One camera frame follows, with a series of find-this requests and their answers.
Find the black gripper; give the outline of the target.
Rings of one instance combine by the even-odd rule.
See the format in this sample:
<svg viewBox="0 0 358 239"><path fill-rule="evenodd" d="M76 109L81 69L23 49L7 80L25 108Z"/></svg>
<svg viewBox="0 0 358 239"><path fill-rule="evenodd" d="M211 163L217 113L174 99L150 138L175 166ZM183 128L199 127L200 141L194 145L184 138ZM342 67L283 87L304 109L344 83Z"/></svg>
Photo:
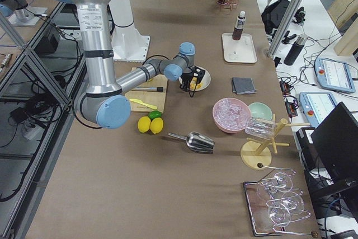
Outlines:
<svg viewBox="0 0 358 239"><path fill-rule="evenodd" d="M181 89L183 91L189 91L189 85L191 80L196 77L196 84L200 85L205 75L205 69L197 66L192 66L183 72L181 75Z"/></svg>

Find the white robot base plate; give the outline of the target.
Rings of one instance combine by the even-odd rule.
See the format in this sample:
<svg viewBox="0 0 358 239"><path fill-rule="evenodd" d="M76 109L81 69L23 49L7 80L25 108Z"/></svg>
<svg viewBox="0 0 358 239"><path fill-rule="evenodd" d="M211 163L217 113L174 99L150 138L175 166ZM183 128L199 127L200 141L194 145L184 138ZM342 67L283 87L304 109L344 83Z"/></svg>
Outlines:
<svg viewBox="0 0 358 239"><path fill-rule="evenodd" d="M150 36L141 35L134 27L115 27L112 34L114 61L144 62L150 44Z"/></svg>

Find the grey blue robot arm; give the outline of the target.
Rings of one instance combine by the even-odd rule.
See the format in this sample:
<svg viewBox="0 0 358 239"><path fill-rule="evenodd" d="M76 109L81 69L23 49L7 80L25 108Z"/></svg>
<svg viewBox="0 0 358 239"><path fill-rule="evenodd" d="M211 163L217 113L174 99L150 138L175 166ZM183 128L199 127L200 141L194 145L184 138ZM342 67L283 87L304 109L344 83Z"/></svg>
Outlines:
<svg viewBox="0 0 358 239"><path fill-rule="evenodd" d="M119 78L115 76L107 6L112 0L59 0L76 5L83 41L89 85L79 101L82 116L99 128L115 129L125 124L131 112L125 93L163 74L179 79L194 65L195 46L185 42L170 60L151 59Z"/></svg>

